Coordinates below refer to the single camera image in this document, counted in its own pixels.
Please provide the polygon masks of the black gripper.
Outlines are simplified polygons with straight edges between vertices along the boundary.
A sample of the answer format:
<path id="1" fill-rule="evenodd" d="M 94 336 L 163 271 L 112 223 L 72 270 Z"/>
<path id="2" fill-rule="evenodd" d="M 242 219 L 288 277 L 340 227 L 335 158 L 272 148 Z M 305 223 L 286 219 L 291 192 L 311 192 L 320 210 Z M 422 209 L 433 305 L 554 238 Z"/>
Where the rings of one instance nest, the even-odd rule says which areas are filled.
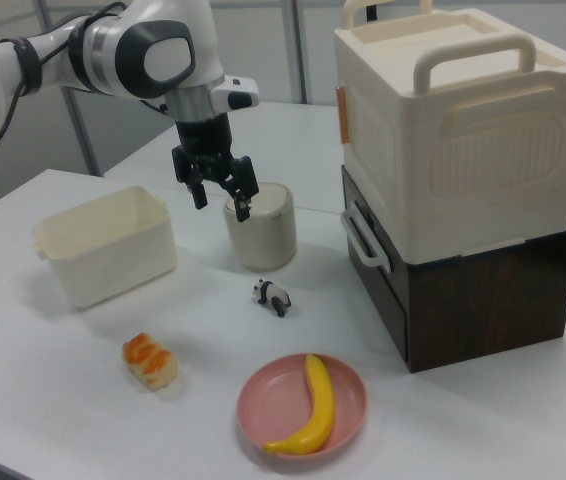
<path id="1" fill-rule="evenodd" d="M 233 158 L 232 135 L 226 113 L 199 122 L 175 123 L 180 145 L 172 150 L 175 176 L 191 193 L 197 210 L 208 204 L 203 175 L 199 168 L 202 160 L 211 159 L 211 171 L 219 174 L 217 183 L 234 202 L 236 219 L 250 217 L 252 198 L 259 193 L 257 178 L 249 156 Z"/>

